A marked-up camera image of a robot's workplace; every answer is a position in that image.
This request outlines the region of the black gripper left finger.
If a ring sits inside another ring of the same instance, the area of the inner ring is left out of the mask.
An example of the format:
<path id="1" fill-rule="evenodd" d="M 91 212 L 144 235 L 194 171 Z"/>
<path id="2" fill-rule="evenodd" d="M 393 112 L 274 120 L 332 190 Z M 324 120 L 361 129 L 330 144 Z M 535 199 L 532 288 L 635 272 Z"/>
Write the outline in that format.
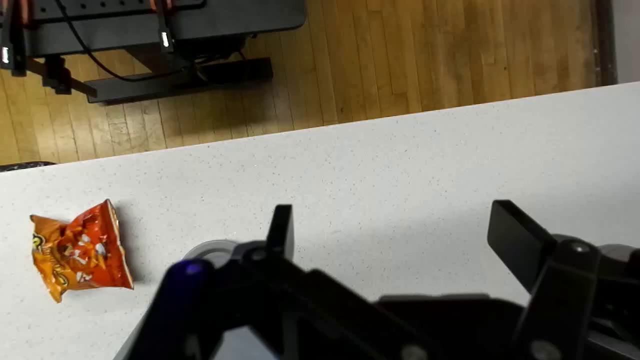
<path id="1" fill-rule="evenodd" d="M 274 208 L 267 249 L 283 258 L 295 257 L 295 212 L 290 204 L 278 204 Z"/>

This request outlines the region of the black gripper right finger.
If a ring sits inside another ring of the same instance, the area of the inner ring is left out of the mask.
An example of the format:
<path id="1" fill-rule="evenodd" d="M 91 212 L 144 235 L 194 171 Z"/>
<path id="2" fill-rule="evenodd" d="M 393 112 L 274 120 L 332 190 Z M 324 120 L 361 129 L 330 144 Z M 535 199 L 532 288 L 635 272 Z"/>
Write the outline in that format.
<path id="1" fill-rule="evenodd" d="M 489 247 L 510 274 L 532 292 L 559 241 L 512 201 L 494 201 Z"/>

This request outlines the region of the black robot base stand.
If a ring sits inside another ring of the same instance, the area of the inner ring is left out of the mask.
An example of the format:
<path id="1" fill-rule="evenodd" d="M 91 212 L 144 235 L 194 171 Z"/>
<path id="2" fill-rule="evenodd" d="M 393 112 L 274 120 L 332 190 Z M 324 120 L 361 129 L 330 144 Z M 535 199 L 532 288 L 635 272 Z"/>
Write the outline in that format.
<path id="1" fill-rule="evenodd" d="M 305 22 L 307 0 L 0 0 L 0 67 L 93 105 L 180 97 L 268 83 L 273 63 L 242 49 Z M 146 70 L 81 81 L 67 64 L 71 54 L 104 51 L 123 51 Z"/>

